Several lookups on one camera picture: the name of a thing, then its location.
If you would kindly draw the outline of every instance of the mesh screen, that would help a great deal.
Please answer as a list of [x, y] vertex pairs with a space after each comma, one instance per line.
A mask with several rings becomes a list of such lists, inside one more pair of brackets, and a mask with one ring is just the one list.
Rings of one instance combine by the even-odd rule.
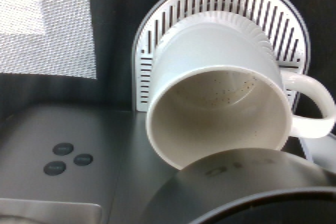
[[96, 78], [88, 0], [0, 0], [0, 73]]

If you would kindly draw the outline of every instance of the black surface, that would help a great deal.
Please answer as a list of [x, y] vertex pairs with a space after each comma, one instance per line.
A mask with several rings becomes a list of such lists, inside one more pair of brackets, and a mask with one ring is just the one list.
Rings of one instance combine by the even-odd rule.
[[331, 224], [336, 222], [336, 202], [291, 200], [250, 207], [217, 222], [207, 224]]
[[57, 156], [66, 156], [73, 151], [73, 145], [70, 143], [60, 143], [55, 145], [52, 152]]
[[286, 141], [286, 144], [282, 148], [282, 151], [288, 152], [292, 155], [306, 159], [306, 155], [304, 155], [304, 152], [303, 152], [303, 149], [301, 149], [301, 143], [298, 141], [298, 138], [294, 138], [294, 137], [288, 138], [288, 141]]
[[73, 163], [78, 166], [87, 166], [93, 162], [93, 156], [90, 154], [81, 154], [75, 157]]
[[61, 161], [49, 162], [43, 168], [45, 174], [49, 176], [57, 176], [66, 171], [66, 164]]

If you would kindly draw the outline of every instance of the drip tray grate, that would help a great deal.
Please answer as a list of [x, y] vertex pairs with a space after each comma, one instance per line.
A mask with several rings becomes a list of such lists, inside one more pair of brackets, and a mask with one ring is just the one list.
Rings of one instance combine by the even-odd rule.
[[[136, 110], [147, 111], [153, 55], [169, 27], [190, 15], [207, 11], [240, 14], [262, 28], [270, 38], [279, 67], [306, 74], [310, 41], [301, 16], [288, 0], [168, 0], [153, 7], [142, 21], [133, 44], [132, 66]], [[288, 90], [294, 107], [297, 92]]]

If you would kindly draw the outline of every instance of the gray plastic surface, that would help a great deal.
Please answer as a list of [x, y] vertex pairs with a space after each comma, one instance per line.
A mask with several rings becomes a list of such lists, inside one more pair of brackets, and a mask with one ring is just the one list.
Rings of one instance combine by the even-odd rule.
[[[66, 156], [52, 153], [60, 142], [75, 147]], [[283, 150], [303, 156], [295, 138]], [[73, 164], [81, 153], [93, 155], [85, 167]], [[43, 166], [54, 160], [64, 161], [67, 169], [49, 177]], [[31, 217], [43, 216], [42, 206], [48, 220], [57, 210], [81, 214], [75, 217], [82, 219], [70, 224], [85, 224], [82, 220], [93, 224], [100, 212], [100, 223], [136, 224], [147, 203], [177, 173], [150, 146], [145, 113], [69, 105], [34, 106], [7, 119], [0, 127], [0, 168], [0, 213], [31, 213], [36, 208]], [[73, 216], [57, 217], [73, 220]]]
[[204, 223], [243, 204], [312, 192], [336, 193], [331, 172], [274, 150], [231, 150], [178, 172], [156, 193], [139, 223]]

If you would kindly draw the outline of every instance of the mug handle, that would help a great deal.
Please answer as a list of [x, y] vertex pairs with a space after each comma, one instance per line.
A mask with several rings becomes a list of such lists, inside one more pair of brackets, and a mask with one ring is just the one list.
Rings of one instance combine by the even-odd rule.
[[328, 135], [336, 121], [336, 106], [333, 97], [322, 84], [309, 76], [280, 71], [283, 85], [289, 90], [303, 93], [315, 102], [322, 113], [321, 119], [292, 115], [292, 137], [321, 138]]

